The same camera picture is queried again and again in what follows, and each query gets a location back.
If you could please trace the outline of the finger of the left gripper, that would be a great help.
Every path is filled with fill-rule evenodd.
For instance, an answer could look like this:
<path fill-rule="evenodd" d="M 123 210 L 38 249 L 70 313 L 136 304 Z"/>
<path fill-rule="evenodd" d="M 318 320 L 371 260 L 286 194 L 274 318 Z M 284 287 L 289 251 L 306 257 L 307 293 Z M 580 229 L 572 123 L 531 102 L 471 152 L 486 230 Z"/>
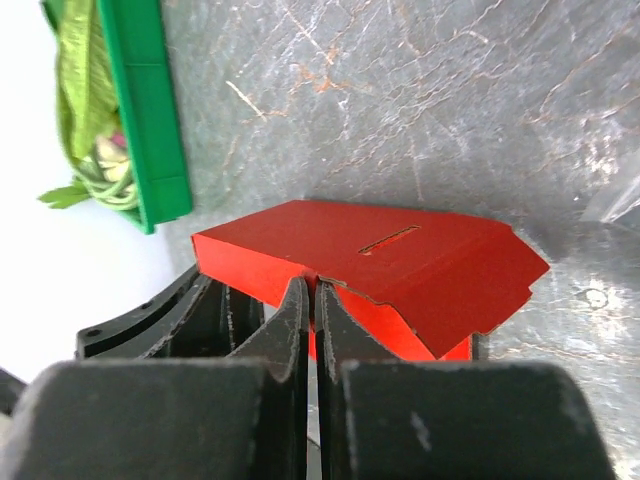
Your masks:
<path fill-rule="evenodd" d="M 195 300 L 209 286 L 190 267 L 138 307 L 76 334 L 76 359 L 144 358 L 162 350 Z"/>
<path fill-rule="evenodd" d="M 164 319 L 146 358 L 224 357 L 263 323 L 262 303 L 226 284 L 199 279 Z"/>

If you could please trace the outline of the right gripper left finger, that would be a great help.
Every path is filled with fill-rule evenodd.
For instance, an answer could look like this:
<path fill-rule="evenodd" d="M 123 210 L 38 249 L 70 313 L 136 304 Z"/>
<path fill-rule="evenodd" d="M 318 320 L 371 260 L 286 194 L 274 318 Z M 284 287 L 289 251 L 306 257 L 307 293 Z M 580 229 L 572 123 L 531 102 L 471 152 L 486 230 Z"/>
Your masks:
<path fill-rule="evenodd" d="M 275 314 L 230 354 L 265 371 L 251 479 L 306 477 L 309 324 L 308 286 L 295 277 Z"/>

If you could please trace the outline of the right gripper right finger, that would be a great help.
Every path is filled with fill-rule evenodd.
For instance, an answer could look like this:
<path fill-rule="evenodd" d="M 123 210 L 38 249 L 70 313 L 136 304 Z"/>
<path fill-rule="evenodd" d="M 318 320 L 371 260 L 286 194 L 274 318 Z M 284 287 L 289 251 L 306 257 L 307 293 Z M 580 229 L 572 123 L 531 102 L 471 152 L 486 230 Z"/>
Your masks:
<path fill-rule="evenodd" d="M 341 365 L 351 360 L 395 360 L 397 356 L 348 313 L 328 282 L 316 286 L 314 316 L 322 477 L 348 479 L 350 453 Z"/>

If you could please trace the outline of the red paper box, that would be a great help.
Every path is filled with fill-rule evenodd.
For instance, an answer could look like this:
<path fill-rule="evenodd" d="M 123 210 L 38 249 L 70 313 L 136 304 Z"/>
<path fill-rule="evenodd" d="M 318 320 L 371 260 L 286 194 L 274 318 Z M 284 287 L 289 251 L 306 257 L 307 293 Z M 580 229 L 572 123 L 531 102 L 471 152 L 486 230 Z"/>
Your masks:
<path fill-rule="evenodd" d="M 502 222 L 294 200 L 195 233 L 199 270 L 279 306 L 291 279 L 327 282 L 346 311 L 408 361 L 468 361 L 548 264 Z"/>

